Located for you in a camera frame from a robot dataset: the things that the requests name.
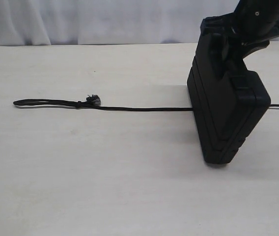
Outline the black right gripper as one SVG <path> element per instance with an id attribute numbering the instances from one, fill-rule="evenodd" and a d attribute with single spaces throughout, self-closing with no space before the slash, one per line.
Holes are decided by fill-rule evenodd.
<path id="1" fill-rule="evenodd" d="M 212 60 L 223 63 L 227 60 L 227 71 L 231 74 L 245 74 L 247 67 L 243 61 L 258 50 L 268 47 L 270 40 L 279 37 L 279 20 L 275 25 L 261 36 L 252 36 L 241 31 L 235 23 L 232 13 L 222 16 L 207 17 L 202 20 L 201 35 L 213 33 Z M 236 48 L 230 48 L 229 39 L 235 39 Z"/>

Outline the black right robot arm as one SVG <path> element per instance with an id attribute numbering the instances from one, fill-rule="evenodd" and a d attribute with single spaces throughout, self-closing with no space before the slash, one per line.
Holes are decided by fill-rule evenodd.
<path id="1" fill-rule="evenodd" d="M 206 17 L 195 58 L 219 72 L 245 71 L 243 59 L 279 37 L 279 0 L 241 0 L 235 10 Z"/>

